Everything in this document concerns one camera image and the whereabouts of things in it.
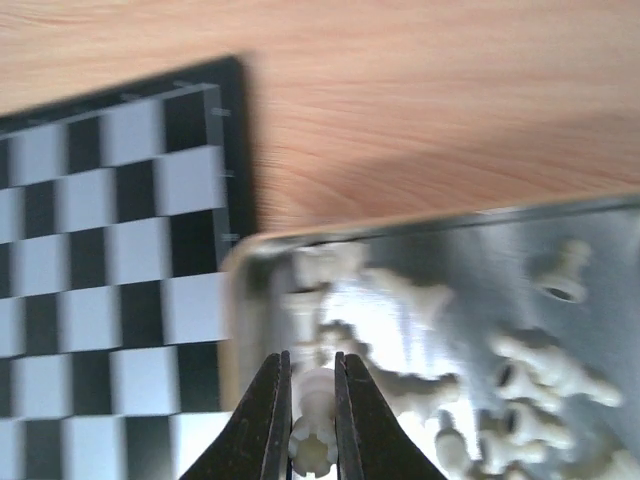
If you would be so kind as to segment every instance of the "black square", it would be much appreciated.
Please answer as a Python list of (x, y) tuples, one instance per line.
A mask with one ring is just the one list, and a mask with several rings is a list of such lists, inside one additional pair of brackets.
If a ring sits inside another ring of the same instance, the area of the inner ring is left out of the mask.
[(55, 293), (24, 297), (27, 355), (58, 353), (58, 296)]
[(156, 216), (153, 160), (116, 168), (118, 222)]
[(9, 139), (0, 140), (0, 188), (11, 186), (10, 153)]
[(100, 120), (91, 117), (67, 125), (67, 173), (93, 170), (102, 165)]
[(213, 212), (184, 213), (170, 217), (171, 266), (174, 277), (217, 270)]
[(33, 479), (62, 478), (60, 420), (25, 422), (26, 477)]
[(177, 152), (207, 144), (207, 128), (202, 92), (164, 101), (165, 152)]
[(11, 297), (11, 244), (0, 244), (0, 298)]
[(125, 348), (164, 344), (160, 282), (120, 285), (120, 322)]
[(11, 360), (0, 358), (0, 418), (11, 416)]
[(128, 480), (173, 480), (168, 417), (125, 418)]
[(220, 411), (218, 345), (215, 342), (178, 345), (180, 410)]
[(106, 285), (104, 229), (69, 233), (71, 289)]
[(72, 354), (74, 415), (111, 415), (109, 352)]
[(50, 180), (24, 187), (25, 238), (52, 235), (55, 225), (55, 183)]

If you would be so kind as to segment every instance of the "metal tray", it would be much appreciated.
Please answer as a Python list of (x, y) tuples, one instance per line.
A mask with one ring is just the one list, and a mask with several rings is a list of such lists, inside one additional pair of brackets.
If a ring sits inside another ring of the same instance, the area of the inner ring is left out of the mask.
[[(582, 271), (588, 289), (583, 303), (541, 294), (531, 282), (532, 269), (554, 257), (567, 238), (587, 242), (593, 252)], [(355, 325), (381, 368), (425, 378), (460, 375), (463, 396), (446, 409), (472, 458), (481, 455), (480, 424), (500, 416), (505, 407), (494, 389), (502, 360), (488, 345), (489, 336), (501, 329), (552, 336), (625, 396), (619, 408), (580, 396), (568, 399), (560, 416), (578, 446), (553, 451), (545, 464), (530, 470), (535, 478), (553, 478), (560, 464), (586, 461), (612, 437), (640, 458), (640, 195), (634, 192), (553, 198), (536, 206), (437, 218), (384, 219), (245, 241), (226, 264), (232, 340), (224, 343), (220, 356), (224, 408), (234, 408), (268, 353), (289, 349), (295, 342), (294, 325), (279, 302), (282, 293), (297, 290), (291, 252), (356, 239), (369, 247), (368, 265), (391, 269), (419, 285), (446, 284), (455, 297), (435, 326), (425, 329), (412, 324), (398, 299), (355, 278), (332, 285), (323, 302), (323, 321)], [(409, 421), (403, 426), (433, 455), (438, 418), (427, 422), (426, 429)]]

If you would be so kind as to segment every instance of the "chess piece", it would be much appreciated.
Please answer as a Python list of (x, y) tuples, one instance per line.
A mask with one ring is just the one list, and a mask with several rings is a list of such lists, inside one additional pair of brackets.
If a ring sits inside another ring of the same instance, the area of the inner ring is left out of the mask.
[(492, 340), (493, 351), (526, 364), (536, 382), (550, 387), (561, 397), (585, 394), (594, 402), (609, 407), (622, 404), (622, 392), (606, 380), (595, 378), (560, 348), (532, 348), (507, 335)]
[(496, 392), (505, 400), (529, 399), (541, 410), (557, 413), (562, 408), (562, 397), (549, 387), (533, 382), (523, 364), (509, 360), (496, 375)]
[(456, 375), (426, 380), (380, 370), (373, 365), (367, 368), (396, 416), (413, 412), (426, 422), (442, 406), (460, 398), (460, 380)]
[(434, 328), (435, 319), (454, 297), (453, 290), (446, 285), (417, 286), (386, 268), (368, 268), (364, 272), (377, 288), (406, 304), (429, 329)]
[(282, 295), (282, 307), (293, 317), (297, 342), (312, 342), (315, 339), (324, 296), (323, 290)]
[(315, 368), (296, 378), (294, 392), (301, 416), (291, 430), (289, 457), (301, 476), (324, 477), (338, 460), (335, 433), (335, 375), (330, 368)]
[(591, 247), (582, 240), (569, 240), (558, 252), (558, 262), (551, 270), (534, 280), (546, 295), (563, 302), (581, 303), (587, 298), (582, 284), (582, 269), (589, 263)]
[(447, 428), (435, 438), (436, 458), (440, 467), (451, 480), (467, 478), (472, 462), (467, 452), (467, 443), (457, 430)]
[(533, 407), (511, 402), (503, 418), (506, 438), (516, 445), (541, 440), (562, 450), (573, 448), (575, 440), (569, 429), (543, 418)]
[(300, 247), (293, 252), (293, 270), (300, 288), (316, 289), (356, 275), (364, 266), (367, 245), (333, 242)]
[(489, 475), (504, 473), (513, 462), (542, 463), (546, 459), (546, 447), (540, 441), (520, 445), (510, 442), (493, 430), (480, 432), (482, 469)]
[(512, 463), (504, 473), (504, 480), (533, 480), (533, 477), (519, 463)]

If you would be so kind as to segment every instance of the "white square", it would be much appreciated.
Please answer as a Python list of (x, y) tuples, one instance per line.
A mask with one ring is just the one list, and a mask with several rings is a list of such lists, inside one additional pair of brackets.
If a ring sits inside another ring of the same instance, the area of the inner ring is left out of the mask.
[(20, 238), (22, 199), (22, 189), (0, 190), (0, 243), (9, 243)]
[(0, 358), (24, 352), (21, 313), (17, 298), (0, 300)]
[(149, 218), (109, 227), (111, 283), (121, 285), (167, 277), (168, 235), (166, 218)]
[(16, 360), (14, 408), (19, 417), (60, 418), (71, 414), (71, 375), (67, 355)]
[(220, 147), (205, 145), (157, 160), (157, 202), (162, 215), (224, 207)]
[(166, 288), (169, 343), (210, 342), (228, 338), (222, 305), (224, 273), (170, 278)]
[(0, 478), (2, 480), (24, 478), (23, 453), (23, 423), (0, 420)]
[(109, 110), (102, 122), (107, 165), (147, 160), (160, 153), (160, 132), (164, 127), (157, 101), (118, 106)]
[(59, 125), (30, 128), (15, 137), (18, 185), (52, 180), (62, 172), (63, 136)]
[(40, 295), (66, 290), (64, 238), (60, 235), (32, 238), (16, 248), (16, 296)]
[(65, 352), (103, 350), (121, 344), (113, 287), (62, 294), (62, 348)]
[(68, 175), (58, 184), (59, 231), (74, 232), (113, 223), (113, 170)]
[(124, 432), (117, 417), (75, 417), (64, 422), (65, 479), (125, 476)]
[(181, 477), (213, 442), (231, 418), (230, 412), (188, 413), (171, 417), (174, 477)]
[(121, 415), (169, 415), (177, 411), (177, 354), (173, 347), (111, 354), (112, 390)]

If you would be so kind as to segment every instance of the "wooden table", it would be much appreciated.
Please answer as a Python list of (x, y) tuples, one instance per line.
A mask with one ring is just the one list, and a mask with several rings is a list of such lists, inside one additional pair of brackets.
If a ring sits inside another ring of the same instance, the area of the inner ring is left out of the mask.
[(244, 52), (269, 230), (640, 182), (640, 3), (24, 0), (0, 109)]

